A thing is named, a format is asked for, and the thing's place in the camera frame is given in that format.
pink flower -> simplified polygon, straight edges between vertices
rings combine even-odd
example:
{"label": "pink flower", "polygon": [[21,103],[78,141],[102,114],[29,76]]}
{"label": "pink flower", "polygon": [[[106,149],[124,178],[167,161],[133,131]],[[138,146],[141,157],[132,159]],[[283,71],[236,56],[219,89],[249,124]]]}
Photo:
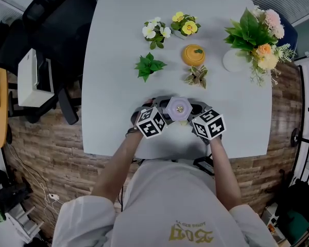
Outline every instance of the pink flower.
{"label": "pink flower", "polygon": [[282,39],[285,35],[284,27],[282,25],[278,25],[272,29],[272,33],[276,38]]}
{"label": "pink flower", "polygon": [[266,11],[266,23],[270,28],[275,28],[279,26],[280,25],[279,15],[272,9],[267,10]]}

person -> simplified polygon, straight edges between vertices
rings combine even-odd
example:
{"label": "person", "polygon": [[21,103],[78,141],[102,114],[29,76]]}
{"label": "person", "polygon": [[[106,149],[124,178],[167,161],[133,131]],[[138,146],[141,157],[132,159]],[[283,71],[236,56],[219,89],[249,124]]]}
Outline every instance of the person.
{"label": "person", "polygon": [[130,180],[124,209],[114,202],[141,132],[131,132],[100,173],[91,195],[64,203],[53,247],[277,246],[241,190],[220,138],[210,141],[214,180],[183,163],[145,161]]}

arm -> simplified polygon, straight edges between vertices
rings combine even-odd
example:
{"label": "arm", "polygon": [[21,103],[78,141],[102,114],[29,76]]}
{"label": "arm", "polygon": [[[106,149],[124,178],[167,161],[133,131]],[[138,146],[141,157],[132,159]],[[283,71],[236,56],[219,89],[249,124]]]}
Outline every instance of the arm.
{"label": "arm", "polygon": [[216,196],[227,210],[242,204],[242,194],[234,175],[226,151],[219,137],[210,141]]}
{"label": "arm", "polygon": [[105,169],[99,175],[91,195],[104,197],[113,203],[124,185],[130,164],[141,140],[142,133],[135,132],[127,135]]}

white table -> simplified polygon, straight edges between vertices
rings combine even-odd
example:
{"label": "white table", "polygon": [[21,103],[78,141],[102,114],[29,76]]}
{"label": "white table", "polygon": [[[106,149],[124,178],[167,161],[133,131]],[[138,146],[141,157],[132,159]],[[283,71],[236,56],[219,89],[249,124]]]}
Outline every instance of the white table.
{"label": "white table", "polygon": [[[82,88],[82,135],[86,153],[113,155],[132,126],[130,116],[148,98],[175,95],[203,101],[224,115],[223,144],[228,157],[266,154],[271,124],[271,83],[258,87],[250,71],[230,73],[222,65],[229,50],[223,39],[229,19],[239,20],[251,0],[98,0],[89,34]],[[156,16],[170,26],[178,11],[198,17],[199,32],[182,40],[171,36],[165,48],[150,50],[142,35],[145,21]],[[206,52],[207,89],[184,83],[182,49],[198,44]],[[146,83],[135,64],[149,52],[168,64]],[[179,122],[161,136],[143,139],[138,158],[195,159],[206,147]]]}

small succulent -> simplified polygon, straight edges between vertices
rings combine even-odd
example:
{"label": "small succulent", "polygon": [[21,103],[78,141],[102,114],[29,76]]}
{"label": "small succulent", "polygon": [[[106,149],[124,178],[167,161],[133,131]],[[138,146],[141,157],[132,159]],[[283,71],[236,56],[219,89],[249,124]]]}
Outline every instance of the small succulent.
{"label": "small succulent", "polygon": [[149,53],[145,58],[140,56],[140,62],[136,64],[136,68],[139,70],[139,77],[142,77],[144,82],[148,79],[149,75],[163,69],[166,66],[162,61],[154,60],[154,57]]}
{"label": "small succulent", "polygon": [[197,67],[191,66],[188,69],[189,72],[192,74],[187,76],[184,80],[186,83],[190,85],[200,85],[204,89],[206,89],[206,79],[205,76],[207,75],[207,68],[203,65],[200,69]]}

